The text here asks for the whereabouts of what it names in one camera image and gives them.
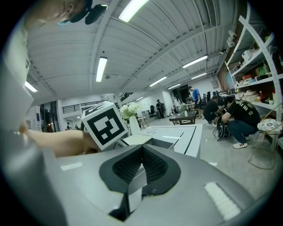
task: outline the gray floor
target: gray floor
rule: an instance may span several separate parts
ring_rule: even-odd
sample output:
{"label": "gray floor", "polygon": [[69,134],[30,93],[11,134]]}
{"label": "gray floor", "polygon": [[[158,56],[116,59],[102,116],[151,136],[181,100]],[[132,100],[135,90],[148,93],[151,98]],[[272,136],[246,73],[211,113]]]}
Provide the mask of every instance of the gray floor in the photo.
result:
{"label": "gray floor", "polygon": [[[258,199],[270,191],[278,176],[282,172],[282,159],[276,155],[275,167],[269,170],[262,170],[248,163],[252,156],[252,139],[248,146],[242,149],[234,149],[236,143],[233,138],[229,140],[216,141],[212,132],[214,127],[207,124],[206,120],[196,120],[196,124],[204,124],[201,138],[201,159],[207,161],[220,171],[240,183],[250,194]],[[173,125],[169,117],[164,120],[149,120],[149,126]]]}

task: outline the fluorescent light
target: fluorescent light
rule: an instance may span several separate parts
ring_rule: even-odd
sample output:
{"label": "fluorescent light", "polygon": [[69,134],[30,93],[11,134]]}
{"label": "fluorescent light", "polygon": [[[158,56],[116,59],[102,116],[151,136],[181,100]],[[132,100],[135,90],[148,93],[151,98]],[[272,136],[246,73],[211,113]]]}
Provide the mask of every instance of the fluorescent light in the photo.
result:
{"label": "fluorescent light", "polygon": [[151,85],[150,85],[150,87],[153,87],[155,84],[157,84],[157,83],[159,83],[159,82],[161,82],[162,80],[164,80],[165,78],[167,78],[166,76],[164,76],[163,78],[161,78],[161,79],[159,79],[158,81],[156,81],[155,83],[152,83]]}
{"label": "fluorescent light", "polygon": [[203,76],[203,75],[206,75],[207,73],[205,72],[205,73],[203,73],[203,74],[201,74],[201,75],[198,75],[198,76],[196,76],[196,77],[193,77],[193,78],[191,78],[191,79],[196,79],[196,78],[198,78],[198,77],[200,77],[200,76]]}
{"label": "fluorescent light", "polygon": [[25,86],[26,86],[26,88],[30,89],[34,93],[37,92],[37,89],[34,88],[32,85],[30,85],[27,81],[25,82]]}
{"label": "fluorescent light", "polygon": [[103,76],[103,72],[104,72],[106,63],[107,63],[107,58],[106,57],[101,57],[99,59],[97,73],[96,73],[96,81],[99,82],[99,83],[102,80],[102,76]]}
{"label": "fluorescent light", "polygon": [[149,0],[131,0],[118,18],[122,21],[129,22],[136,12],[148,1]]}
{"label": "fluorescent light", "polygon": [[181,85],[181,84],[175,85],[175,86],[170,87],[170,88],[168,88],[168,89],[169,89],[169,90],[170,90],[170,89],[173,89],[173,88],[175,88],[175,87],[178,87],[179,85]]}
{"label": "fluorescent light", "polygon": [[200,61],[202,61],[202,60],[205,60],[205,59],[207,59],[207,55],[206,55],[206,56],[203,56],[203,57],[201,57],[201,58],[199,58],[199,59],[196,59],[196,60],[194,60],[194,61],[192,61],[192,62],[190,62],[190,63],[188,63],[188,64],[185,64],[185,65],[183,66],[183,68],[187,68],[187,67],[189,67],[189,66],[191,66],[191,65],[193,65],[193,64],[196,64],[196,63],[198,63],[198,62],[200,62]]}

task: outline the dark table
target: dark table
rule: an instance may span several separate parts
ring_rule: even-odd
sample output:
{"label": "dark table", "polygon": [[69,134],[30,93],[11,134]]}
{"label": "dark table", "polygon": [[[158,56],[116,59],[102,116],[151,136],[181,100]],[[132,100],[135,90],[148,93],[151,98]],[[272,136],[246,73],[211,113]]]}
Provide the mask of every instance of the dark table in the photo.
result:
{"label": "dark table", "polygon": [[[188,112],[187,116],[185,116],[184,113],[181,114],[180,116],[178,116],[178,114],[176,114],[173,117],[169,118],[169,121],[173,122],[174,125],[175,125],[175,121],[179,121],[180,125],[195,124],[196,113],[197,113],[197,111]],[[182,120],[190,121],[190,123],[182,123]]]}

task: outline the black backpack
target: black backpack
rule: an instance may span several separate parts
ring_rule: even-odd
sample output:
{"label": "black backpack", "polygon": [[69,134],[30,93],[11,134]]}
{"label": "black backpack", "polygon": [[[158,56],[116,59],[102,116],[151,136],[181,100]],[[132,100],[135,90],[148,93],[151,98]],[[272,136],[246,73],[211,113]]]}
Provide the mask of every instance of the black backpack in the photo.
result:
{"label": "black backpack", "polygon": [[231,134],[227,128],[227,123],[222,122],[222,117],[219,117],[216,122],[216,128],[212,132],[214,137],[217,137],[217,141],[220,141],[224,138],[230,138]]}

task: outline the blue shirt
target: blue shirt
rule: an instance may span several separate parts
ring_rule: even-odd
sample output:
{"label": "blue shirt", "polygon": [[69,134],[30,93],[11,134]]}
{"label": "blue shirt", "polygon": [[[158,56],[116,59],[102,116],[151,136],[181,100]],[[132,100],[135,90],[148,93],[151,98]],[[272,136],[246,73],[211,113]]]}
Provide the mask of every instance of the blue shirt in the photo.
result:
{"label": "blue shirt", "polygon": [[194,91],[193,91],[193,97],[194,97],[194,99],[195,99],[195,102],[197,102],[197,101],[199,100],[198,95],[199,95],[199,90],[198,90],[198,89],[194,89]]}

